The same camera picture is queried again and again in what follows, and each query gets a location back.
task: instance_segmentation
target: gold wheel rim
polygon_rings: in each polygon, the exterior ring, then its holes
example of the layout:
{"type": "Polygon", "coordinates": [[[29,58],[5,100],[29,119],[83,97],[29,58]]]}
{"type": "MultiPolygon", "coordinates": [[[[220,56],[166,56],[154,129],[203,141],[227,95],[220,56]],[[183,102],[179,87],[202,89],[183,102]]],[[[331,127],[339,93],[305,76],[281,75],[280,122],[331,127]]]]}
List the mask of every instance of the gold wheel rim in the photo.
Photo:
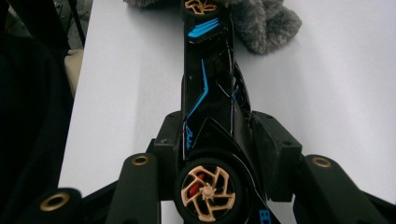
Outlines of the gold wheel rim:
{"type": "Polygon", "coordinates": [[[235,193],[230,192],[233,190],[229,186],[230,176],[226,171],[218,166],[214,172],[204,166],[197,166],[188,173],[188,176],[192,181],[181,190],[181,200],[186,208],[188,206],[194,208],[201,221],[214,222],[216,221],[214,212],[227,212],[233,208],[235,193]],[[196,192],[191,195],[191,190],[194,189],[196,192]]]}
{"type": "Polygon", "coordinates": [[[205,0],[204,2],[201,0],[188,0],[184,3],[186,9],[190,9],[194,12],[195,15],[205,15],[208,12],[215,11],[218,6],[216,6],[213,2],[205,0]]]}

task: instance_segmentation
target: white surface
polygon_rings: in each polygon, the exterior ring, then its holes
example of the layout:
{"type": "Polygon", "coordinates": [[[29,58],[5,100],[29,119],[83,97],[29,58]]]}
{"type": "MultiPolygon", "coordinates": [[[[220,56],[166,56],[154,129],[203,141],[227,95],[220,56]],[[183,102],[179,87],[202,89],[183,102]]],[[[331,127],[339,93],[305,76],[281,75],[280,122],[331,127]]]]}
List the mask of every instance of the white surface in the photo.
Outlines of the white surface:
{"type": "MultiPolygon", "coordinates": [[[[396,2],[287,1],[303,20],[274,54],[235,57],[254,110],[276,117],[304,146],[330,157],[362,189],[396,202],[396,2]]],[[[90,194],[144,152],[164,116],[179,110],[183,71],[178,8],[95,0],[60,187],[90,194]]],[[[292,222],[290,204],[276,204],[292,222]]],[[[163,207],[163,223],[182,223],[163,207]]]]}

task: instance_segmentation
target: blue stripe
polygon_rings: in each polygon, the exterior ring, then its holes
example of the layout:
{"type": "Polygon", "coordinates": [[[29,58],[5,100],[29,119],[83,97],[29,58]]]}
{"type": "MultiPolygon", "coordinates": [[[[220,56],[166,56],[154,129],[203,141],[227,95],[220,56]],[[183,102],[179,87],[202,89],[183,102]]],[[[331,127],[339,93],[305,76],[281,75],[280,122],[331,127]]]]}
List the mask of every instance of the blue stripe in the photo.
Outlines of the blue stripe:
{"type": "Polygon", "coordinates": [[[195,38],[195,37],[204,35],[207,32],[209,32],[209,31],[213,30],[214,28],[216,28],[217,26],[219,26],[219,19],[215,18],[215,19],[213,19],[211,21],[207,21],[207,22],[204,22],[202,24],[196,25],[194,27],[194,29],[192,29],[189,32],[188,36],[195,38]]]}
{"type": "Polygon", "coordinates": [[[215,18],[215,19],[213,19],[213,20],[211,20],[211,21],[206,21],[206,22],[204,22],[204,23],[201,23],[201,24],[199,24],[199,25],[196,25],[196,26],[194,27],[194,29],[196,29],[196,28],[201,28],[201,27],[205,27],[205,26],[210,26],[210,25],[212,25],[212,24],[214,24],[214,23],[219,23],[219,19],[218,19],[218,18],[215,18]]]}
{"type": "Polygon", "coordinates": [[[207,93],[209,92],[209,88],[207,86],[207,79],[206,79],[206,71],[205,71],[205,65],[204,65],[204,59],[202,59],[202,71],[203,71],[203,76],[204,76],[204,93],[201,95],[199,98],[198,102],[195,104],[194,108],[190,112],[190,114],[187,116],[187,119],[192,115],[192,113],[197,109],[198,105],[201,104],[201,102],[204,100],[204,98],[207,96],[207,93]]]}

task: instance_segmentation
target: red brake caliper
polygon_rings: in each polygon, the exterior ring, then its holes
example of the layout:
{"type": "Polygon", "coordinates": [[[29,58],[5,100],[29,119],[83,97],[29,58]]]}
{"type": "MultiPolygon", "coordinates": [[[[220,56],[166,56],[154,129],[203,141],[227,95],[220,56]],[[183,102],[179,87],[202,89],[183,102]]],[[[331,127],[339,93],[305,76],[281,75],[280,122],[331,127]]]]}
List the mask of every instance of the red brake caliper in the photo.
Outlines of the red brake caliper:
{"type": "MultiPolygon", "coordinates": [[[[205,174],[200,174],[200,175],[198,175],[198,177],[199,177],[200,179],[204,179],[205,174]]],[[[194,195],[197,193],[198,188],[199,188],[199,183],[194,184],[194,185],[190,188],[190,190],[189,190],[190,197],[194,196],[194,195]]]]}

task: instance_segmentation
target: wheel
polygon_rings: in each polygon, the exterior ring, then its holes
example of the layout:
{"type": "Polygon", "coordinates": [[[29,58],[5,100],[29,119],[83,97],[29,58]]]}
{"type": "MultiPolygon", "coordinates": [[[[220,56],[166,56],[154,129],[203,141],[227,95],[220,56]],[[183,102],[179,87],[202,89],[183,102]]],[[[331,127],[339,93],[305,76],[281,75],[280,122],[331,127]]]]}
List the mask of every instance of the wheel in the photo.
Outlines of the wheel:
{"type": "Polygon", "coordinates": [[[186,223],[235,223],[243,202],[236,172],[225,162],[201,158],[187,164],[175,183],[175,205],[186,223]]]}
{"type": "Polygon", "coordinates": [[[180,11],[183,21],[187,17],[196,21],[209,21],[219,16],[223,10],[222,5],[215,4],[212,0],[181,0],[180,11]]]}

